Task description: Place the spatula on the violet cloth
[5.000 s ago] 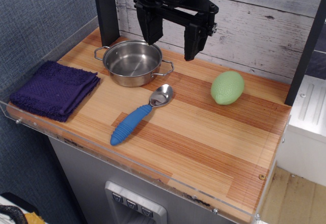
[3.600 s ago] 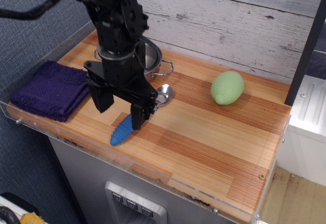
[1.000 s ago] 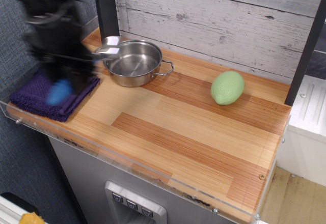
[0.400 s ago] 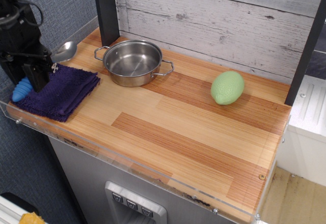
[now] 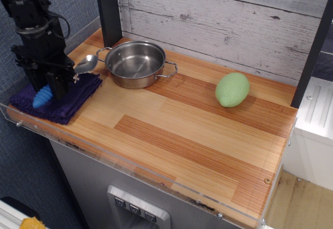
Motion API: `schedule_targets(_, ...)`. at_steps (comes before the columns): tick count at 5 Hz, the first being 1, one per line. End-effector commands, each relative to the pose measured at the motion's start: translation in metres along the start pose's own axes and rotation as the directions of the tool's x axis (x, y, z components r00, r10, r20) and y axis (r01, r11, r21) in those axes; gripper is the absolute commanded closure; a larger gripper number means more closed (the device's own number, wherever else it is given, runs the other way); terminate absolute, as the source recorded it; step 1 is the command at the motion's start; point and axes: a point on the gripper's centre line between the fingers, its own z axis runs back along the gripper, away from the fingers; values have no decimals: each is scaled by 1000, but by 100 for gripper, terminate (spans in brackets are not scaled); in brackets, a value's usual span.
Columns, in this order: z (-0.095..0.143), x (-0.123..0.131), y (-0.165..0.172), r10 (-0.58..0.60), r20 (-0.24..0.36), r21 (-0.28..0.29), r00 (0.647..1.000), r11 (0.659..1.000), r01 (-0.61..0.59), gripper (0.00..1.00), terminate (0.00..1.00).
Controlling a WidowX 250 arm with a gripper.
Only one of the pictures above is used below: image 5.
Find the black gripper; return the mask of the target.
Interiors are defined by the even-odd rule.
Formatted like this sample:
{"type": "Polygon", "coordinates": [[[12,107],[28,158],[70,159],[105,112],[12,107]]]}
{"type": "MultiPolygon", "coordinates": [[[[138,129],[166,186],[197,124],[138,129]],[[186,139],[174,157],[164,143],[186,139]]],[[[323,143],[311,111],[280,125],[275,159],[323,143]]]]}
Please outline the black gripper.
{"type": "Polygon", "coordinates": [[[22,67],[35,92],[47,84],[55,100],[62,99],[69,91],[73,76],[73,62],[65,55],[65,39],[60,19],[63,16],[48,12],[42,23],[19,28],[23,44],[14,45],[16,64],[22,67]]]}

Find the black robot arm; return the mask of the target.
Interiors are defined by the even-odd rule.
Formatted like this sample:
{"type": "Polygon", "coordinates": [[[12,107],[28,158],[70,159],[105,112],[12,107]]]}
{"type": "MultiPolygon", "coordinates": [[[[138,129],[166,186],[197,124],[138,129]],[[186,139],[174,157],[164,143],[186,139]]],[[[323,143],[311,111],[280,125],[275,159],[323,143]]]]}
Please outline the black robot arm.
{"type": "Polygon", "coordinates": [[[61,15],[49,11],[49,0],[1,0],[22,45],[14,45],[16,64],[22,67],[36,92],[48,85],[56,100],[63,98],[74,82],[74,62],[65,54],[68,37],[61,15]]]}

